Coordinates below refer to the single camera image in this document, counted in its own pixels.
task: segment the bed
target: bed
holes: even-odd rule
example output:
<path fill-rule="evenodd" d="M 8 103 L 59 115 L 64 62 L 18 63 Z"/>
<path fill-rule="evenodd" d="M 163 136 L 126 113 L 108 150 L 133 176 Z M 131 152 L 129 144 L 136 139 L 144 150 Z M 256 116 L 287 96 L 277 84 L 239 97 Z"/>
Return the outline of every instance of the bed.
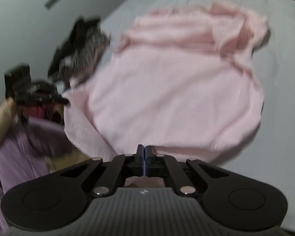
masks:
<path fill-rule="evenodd" d="M 282 227 L 295 231 L 295 0 L 222 0 L 266 15 L 269 32 L 253 55 L 254 71 L 265 91 L 260 128 L 242 146 L 215 164 L 264 181 L 287 197 L 288 213 Z M 134 18 L 153 8 L 210 5 L 212 0 L 127 0 L 101 24 L 111 33 L 98 70 L 109 61 L 118 37 Z"/>

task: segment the gray ribbed panel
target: gray ribbed panel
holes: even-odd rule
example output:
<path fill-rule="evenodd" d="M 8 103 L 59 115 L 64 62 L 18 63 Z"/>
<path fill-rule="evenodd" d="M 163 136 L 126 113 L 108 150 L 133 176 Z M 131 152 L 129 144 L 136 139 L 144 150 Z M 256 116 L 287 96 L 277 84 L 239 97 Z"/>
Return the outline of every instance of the gray ribbed panel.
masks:
<path fill-rule="evenodd" d="M 179 197 L 171 188 L 118 188 L 113 196 L 94 199 L 83 216 L 62 229 L 49 232 L 24 232 L 11 228 L 5 234 L 5 236 L 123 235 L 287 236 L 279 227 L 262 232 L 238 232 L 225 228 L 209 218 L 195 199 Z"/>

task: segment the silver screw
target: silver screw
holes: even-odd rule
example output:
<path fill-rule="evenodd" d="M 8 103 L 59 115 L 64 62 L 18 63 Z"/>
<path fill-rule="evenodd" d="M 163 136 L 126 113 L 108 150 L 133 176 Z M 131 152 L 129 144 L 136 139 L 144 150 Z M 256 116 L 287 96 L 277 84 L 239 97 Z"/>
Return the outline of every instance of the silver screw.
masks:
<path fill-rule="evenodd" d="M 96 196 L 101 197 L 109 193 L 109 189 L 105 186 L 100 186 L 100 187 L 94 188 L 93 193 L 95 193 Z"/>
<path fill-rule="evenodd" d="M 187 185 L 180 188 L 180 192 L 189 195 L 194 194 L 196 192 L 196 189 L 193 186 Z"/>

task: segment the pink fabric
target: pink fabric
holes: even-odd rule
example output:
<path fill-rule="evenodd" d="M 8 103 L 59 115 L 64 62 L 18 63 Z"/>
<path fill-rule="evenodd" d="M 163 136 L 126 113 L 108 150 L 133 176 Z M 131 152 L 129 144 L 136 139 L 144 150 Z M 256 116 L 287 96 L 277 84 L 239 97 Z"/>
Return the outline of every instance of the pink fabric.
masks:
<path fill-rule="evenodd" d="M 216 158 L 260 123 L 251 55 L 266 32 L 266 17 L 219 2 L 138 18 L 111 62 L 66 94 L 68 138 L 105 160 L 138 144 L 180 161 Z"/>

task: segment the white wall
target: white wall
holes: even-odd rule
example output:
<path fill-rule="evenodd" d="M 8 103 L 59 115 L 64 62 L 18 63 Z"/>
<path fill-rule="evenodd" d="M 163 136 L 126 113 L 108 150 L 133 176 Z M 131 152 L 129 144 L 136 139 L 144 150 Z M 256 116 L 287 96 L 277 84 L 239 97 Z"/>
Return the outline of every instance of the white wall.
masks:
<path fill-rule="evenodd" d="M 32 79 L 46 79 L 57 45 L 80 15 L 106 17 L 123 0 L 60 0 L 49 11 L 48 0 L 0 0 L 0 101 L 4 72 L 20 62 L 30 64 Z"/>

